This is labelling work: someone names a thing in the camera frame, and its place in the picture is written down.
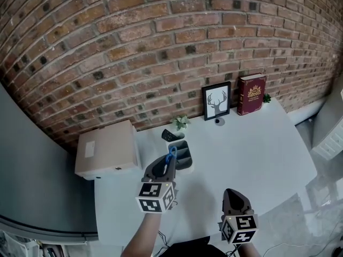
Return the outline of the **small pale green plant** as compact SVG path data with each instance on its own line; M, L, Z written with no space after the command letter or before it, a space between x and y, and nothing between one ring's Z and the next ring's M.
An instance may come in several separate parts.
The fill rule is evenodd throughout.
M177 115L170 121L175 127L176 130L186 129L188 124L190 124L190 120L187 115Z

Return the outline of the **white desk organizer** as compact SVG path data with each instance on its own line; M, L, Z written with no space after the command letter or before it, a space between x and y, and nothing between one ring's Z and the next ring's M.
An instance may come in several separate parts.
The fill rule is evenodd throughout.
M194 170L193 160L190 153L190 148L188 142L185 139L185 134L183 132L176 132L174 136L177 137L177 140L173 140L171 142L167 142L167 148L170 150L172 147L176 147L176 174L179 175L187 175L191 174Z

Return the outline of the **person's right forearm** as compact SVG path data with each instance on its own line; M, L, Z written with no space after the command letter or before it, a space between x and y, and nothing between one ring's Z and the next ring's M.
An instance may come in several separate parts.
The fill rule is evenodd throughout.
M253 243L240 244L237 251L240 257L261 257Z

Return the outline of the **grey partition panel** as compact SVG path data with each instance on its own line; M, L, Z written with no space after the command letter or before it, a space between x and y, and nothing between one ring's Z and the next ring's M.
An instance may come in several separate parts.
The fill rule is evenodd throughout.
M94 183L0 85L0 230L51 243L98 239Z

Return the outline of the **person's left forearm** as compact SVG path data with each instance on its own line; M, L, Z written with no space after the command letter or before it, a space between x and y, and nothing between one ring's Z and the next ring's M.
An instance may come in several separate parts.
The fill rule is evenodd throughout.
M151 257L160 223L161 214L145 214L140 227L123 250L121 257Z

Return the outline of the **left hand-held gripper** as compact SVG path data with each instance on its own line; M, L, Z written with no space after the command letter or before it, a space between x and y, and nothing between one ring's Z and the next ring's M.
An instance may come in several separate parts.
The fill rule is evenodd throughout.
M156 159L145 169L136 196L143 213L165 213L172 208L176 198L176 159L172 158L167 170L165 159L166 155Z

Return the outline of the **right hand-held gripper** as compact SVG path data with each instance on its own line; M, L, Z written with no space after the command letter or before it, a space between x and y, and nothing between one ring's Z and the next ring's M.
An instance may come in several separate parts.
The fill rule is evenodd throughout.
M222 222L220 231L222 240L229 244L251 242L258 231L258 216L247 197L228 188L223 193Z

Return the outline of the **black framed deer picture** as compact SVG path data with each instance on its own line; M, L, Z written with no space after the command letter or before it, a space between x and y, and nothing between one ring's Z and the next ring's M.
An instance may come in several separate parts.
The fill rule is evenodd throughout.
M211 120L229 114L230 95L230 81L202 87L204 120Z

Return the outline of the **beige file box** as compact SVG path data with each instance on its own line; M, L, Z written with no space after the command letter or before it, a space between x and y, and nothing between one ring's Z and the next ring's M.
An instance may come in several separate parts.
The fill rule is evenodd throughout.
M136 137L137 131L129 120L81 134L75 174L110 167L141 167Z

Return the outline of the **person's black clothing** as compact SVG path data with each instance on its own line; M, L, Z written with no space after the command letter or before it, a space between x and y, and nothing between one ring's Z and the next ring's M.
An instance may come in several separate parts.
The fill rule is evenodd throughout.
M209 242L210 236L174 243L158 257L228 257Z

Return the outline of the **red hardcover book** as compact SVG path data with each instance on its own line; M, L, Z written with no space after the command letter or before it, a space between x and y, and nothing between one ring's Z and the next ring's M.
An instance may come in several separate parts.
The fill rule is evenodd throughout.
M238 80L237 114L246 115L262 107L266 76L261 73L240 77Z

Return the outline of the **black remote control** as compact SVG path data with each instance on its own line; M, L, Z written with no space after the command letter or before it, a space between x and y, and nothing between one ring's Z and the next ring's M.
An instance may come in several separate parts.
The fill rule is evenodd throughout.
M169 130L164 129L162 132L161 137L167 141L167 142L173 142L179 139L178 136L176 136L175 134L171 133Z

